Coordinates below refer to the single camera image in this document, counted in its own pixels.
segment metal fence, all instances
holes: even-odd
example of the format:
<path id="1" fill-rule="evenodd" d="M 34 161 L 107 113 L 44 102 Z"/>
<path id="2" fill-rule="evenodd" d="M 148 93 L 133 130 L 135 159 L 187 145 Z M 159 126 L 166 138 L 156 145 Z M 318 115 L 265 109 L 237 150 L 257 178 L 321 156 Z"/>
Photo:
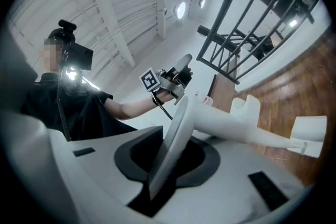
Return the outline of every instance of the metal fence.
<path id="1" fill-rule="evenodd" d="M 218 29 L 226 16 L 229 7 L 233 0 L 224 0 L 222 6 L 219 10 L 217 18 L 212 26 L 211 29 L 207 29 L 203 26 L 200 26 L 198 32 L 204 36 L 206 36 L 206 40 L 197 56 L 197 60 L 203 62 L 204 64 L 210 66 L 211 68 L 218 71 L 223 76 L 227 77 L 232 82 L 239 84 L 239 79 L 249 73 L 251 70 L 256 68 L 259 64 L 265 61 L 269 56 L 271 56 L 274 52 L 276 52 L 289 38 L 290 36 L 301 26 L 301 24 L 308 18 L 311 23 L 314 23 L 314 19 L 311 15 L 312 9 L 315 7 L 318 0 L 313 0 L 312 4 L 308 6 L 303 0 L 291 0 L 289 6 L 284 11 L 278 22 L 274 25 L 274 27 L 270 30 L 270 32 L 265 35 L 258 37 L 255 35 L 256 29 L 259 25 L 263 22 L 266 18 L 268 13 L 274 9 L 274 6 L 277 4 L 279 0 L 270 0 L 266 10 L 258 19 L 255 26 L 252 28 L 249 33 L 244 34 L 238 27 L 240 23 L 243 21 L 244 17 L 246 16 L 247 12 L 251 8 L 254 0 L 250 0 L 243 11 L 240 19 L 232 29 L 229 34 L 219 34 Z M 278 28 L 281 26 L 282 23 L 285 22 L 285 19 L 290 15 L 294 8 L 299 8 L 301 10 L 301 20 L 295 27 L 291 29 L 291 31 L 286 35 L 282 36 L 281 33 L 278 31 Z M 271 36 L 276 33 L 281 41 L 274 47 L 271 43 Z M 210 49 L 210 44 L 214 42 L 215 48 L 212 52 L 212 56 L 210 60 L 204 59 L 205 53 Z M 249 54 L 244 59 L 239 59 L 237 62 L 237 58 L 240 57 L 241 47 L 244 44 L 250 44 L 253 49 L 249 51 Z M 228 50 L 228 57 L 223 60 L 224 50 Z M 219 62 L 214 64 L 214 60 L 220 54 Z M 258 61 L 254 65 L 250 66 L 246 71 L 240 73 L 236 76 L 236 70 L 240 67 L 247 59 L 251 56 L 254 56 Z"/>

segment black and white square marker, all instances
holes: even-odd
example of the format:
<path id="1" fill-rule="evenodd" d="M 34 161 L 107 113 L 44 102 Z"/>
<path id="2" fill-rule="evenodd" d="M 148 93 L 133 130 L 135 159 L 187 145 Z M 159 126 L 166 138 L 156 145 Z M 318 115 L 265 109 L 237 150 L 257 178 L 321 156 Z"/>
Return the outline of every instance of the black and white square marker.
<path id="1" fill-rule="evenodd" d="M 154 90 L 161 84 L 153 68 L 149 68 L 144 74 L 139 76 L 139 78 L 145 86 L 147 92 Z"/>

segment ceiling light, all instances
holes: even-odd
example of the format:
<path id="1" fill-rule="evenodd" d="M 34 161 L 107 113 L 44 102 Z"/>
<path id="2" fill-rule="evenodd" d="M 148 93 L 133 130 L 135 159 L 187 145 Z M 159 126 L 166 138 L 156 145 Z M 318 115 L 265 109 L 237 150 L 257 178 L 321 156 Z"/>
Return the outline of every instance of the ceiling light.
<path id="1" fill-rule="evenodd" d="M 181 19 L 185 12 L 185 2 L 182 2 L 179 4 L 179 6 L 174 7 L 174 13 L 178 17 L 178 19 Z"/>
<path id="2" fill-rule="evenodd" d="M 298 22 L 296 20 L 293 20 L 292 22 L 289 23 L 291 27 L 295 26 Z"/>
<path id="3" fill-rule="evenodd" d="M 204 7 L 204 4 L 205 4 L 205 0 L 200 0 L 200 1 L 198 1 L 198 4 L 199 4 L 199 6 L 200 6 L 201 8 L 203 8 L 203 7 Z"/>

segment forearm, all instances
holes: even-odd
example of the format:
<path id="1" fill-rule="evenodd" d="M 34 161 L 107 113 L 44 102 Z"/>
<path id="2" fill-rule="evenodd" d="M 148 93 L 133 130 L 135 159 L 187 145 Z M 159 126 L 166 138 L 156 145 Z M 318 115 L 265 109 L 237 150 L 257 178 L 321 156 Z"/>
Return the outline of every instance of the forearm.
<path id="1" fill-rule="evenodd" d="M 119 104 L 111 99 L 107 99 L 104 105 L 106 110 L 118 120 L 133 119 L 156 108 L 151 97 L 125 104 Z"/>

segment hand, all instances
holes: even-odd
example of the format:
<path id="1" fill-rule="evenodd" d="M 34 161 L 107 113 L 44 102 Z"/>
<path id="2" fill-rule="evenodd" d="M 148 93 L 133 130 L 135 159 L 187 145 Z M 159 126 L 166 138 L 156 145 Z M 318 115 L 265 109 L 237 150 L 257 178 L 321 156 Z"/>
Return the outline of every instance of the hand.
<path id="1" fill-rule="evenodd" d="M 189 68 L 189 73 L 190 73 L 190 76 L 193 75 L 193 73 L 191 72 L 191 68 Z M 159 90 L 156 93 L 156 97 L 162 103 L 169 102 L 169 101 L 174 99 L 174 97 L 170 94 L 170 91 L 167 91 L 167 90 L 162 89 L 162 88 L 159 88 Z"/>

